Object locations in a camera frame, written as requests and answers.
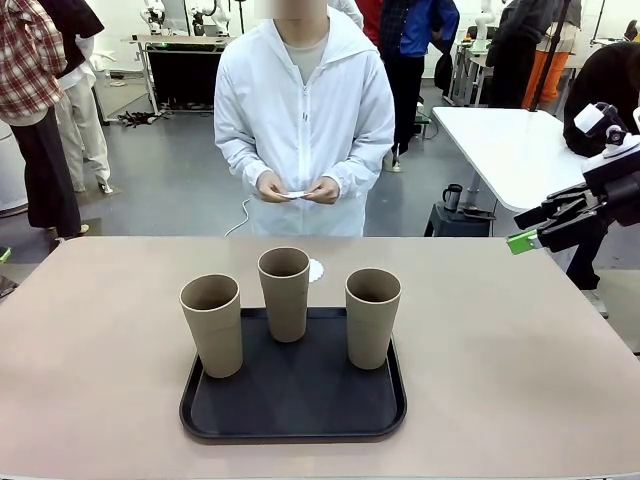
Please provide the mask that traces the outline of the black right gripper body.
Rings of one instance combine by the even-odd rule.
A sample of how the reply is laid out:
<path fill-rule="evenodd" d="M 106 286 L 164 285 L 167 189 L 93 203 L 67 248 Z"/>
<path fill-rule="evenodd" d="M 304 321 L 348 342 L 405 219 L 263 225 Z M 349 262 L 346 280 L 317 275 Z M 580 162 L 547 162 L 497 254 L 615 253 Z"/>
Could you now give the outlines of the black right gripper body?
<path fill-rule="evenodd" d="M 588 159 L 583 176 L 593 199 L 592 206 L 639 207 L 639 156 Z"/>

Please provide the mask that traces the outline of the person's left hand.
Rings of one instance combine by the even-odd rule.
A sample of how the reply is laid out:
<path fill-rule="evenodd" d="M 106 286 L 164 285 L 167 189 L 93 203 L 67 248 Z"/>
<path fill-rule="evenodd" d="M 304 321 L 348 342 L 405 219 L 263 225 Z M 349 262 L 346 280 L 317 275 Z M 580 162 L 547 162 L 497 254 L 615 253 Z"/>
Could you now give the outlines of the person's left hand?
<path fill-rule="evenodd" d="M 304 199 L 318 204 L 333 205 L 340 197 L 340 186 L 330 177 L 321 177 L 304 195 Z"/>

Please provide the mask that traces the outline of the person's right hand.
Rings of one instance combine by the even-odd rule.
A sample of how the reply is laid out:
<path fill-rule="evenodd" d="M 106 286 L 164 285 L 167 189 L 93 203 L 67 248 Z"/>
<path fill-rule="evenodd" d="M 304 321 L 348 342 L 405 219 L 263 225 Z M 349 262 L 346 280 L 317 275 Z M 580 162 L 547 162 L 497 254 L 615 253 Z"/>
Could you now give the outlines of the person's right hand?
<path fill-rule="evenodd" d="M 288 202 L 288 191 L 273 171 L 263 172 L 257 179 L 256 189 L 262 201 L 267 203 Z"/>

